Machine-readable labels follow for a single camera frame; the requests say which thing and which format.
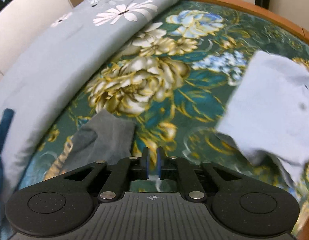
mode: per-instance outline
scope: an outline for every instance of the bed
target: bed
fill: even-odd
[[[140,45],[154,35],[159,41]],[[258,49],[288,57],[309,70],[306,30],[238,0],[180,0],[132,37],[80,88],[37,146],[19,188],[65,172],[62,165],[71,154],[71,137],[105,108],[136,123],[132,154],[141,156],[149,147],[153,166],[155,149],[162,146],[167,156],[192,163],[210,160],[287,190],[300,205],[292,232],[297,235],[309,217],[309,164],[298,185],[288,187],[270,159],[251,166],[213,129]],[[133,69],[138,65],[145,66],[138,71],[146,75],[134,83],[140,72]],[[127,74],[114,74],[123,67]],[[132,80],[129,86],[124,85],[127,80]],[[115,85],[104,85],[111,82]],[[146,93],[149,87],[151,95]],[[174,186],[169,181],[136,181],[131,191],[169,191]]]

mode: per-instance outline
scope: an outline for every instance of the folded comforter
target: folded comforter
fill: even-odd
[[[0,82],[15,111],[2,151],[1,200],[15,190],[41,137],[81,86],[128,39],[178,0],[86,0],[59,18]]]

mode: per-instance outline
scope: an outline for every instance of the orange wooden edge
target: orange wooden edge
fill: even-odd
[[[309,31],[262,7],[241,0],[192,0],[192,1],[222,5],[252,14],[254,16],[258,16],[260,18],[268,20],[269,22],[274,23],[277,26],[280,26],[282,29],[290,32],[291,34],[295,35],[296,37],[298,37],[299,39],[301,39],[302,41],[304,41],[309,45]]]

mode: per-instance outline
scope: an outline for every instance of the metal screw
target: metal screw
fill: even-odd
[[[201,191],[191,191],[189,197],[193,199],[201,199],[204,197],[204,193]]]
[[[100,194],[100,197],[103,199],[112,199],[116,196],[116,194],[112,191],[105,191]]]

